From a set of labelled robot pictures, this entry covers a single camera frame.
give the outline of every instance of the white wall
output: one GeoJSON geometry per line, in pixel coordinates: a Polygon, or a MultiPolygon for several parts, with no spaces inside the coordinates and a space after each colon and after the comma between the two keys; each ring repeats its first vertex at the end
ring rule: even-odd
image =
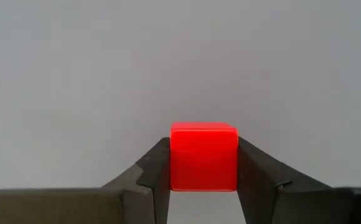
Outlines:
{"type": "MultiPolygon", "coordinates": [[[[0,188],[100,186],[175,120],[361,185],[361,1],[0,0],[0,188]]],[[[174,194],[170,223],[236,199],[174,194]]]]}

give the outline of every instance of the cube front face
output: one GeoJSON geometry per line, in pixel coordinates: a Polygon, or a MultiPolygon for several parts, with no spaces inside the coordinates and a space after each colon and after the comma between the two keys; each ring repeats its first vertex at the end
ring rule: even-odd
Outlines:
{"type": "Polygon", "coordinates": [[[236,128],[226,123],[174,123],[170,142],[172,190],[236,190],[236,128]]]}

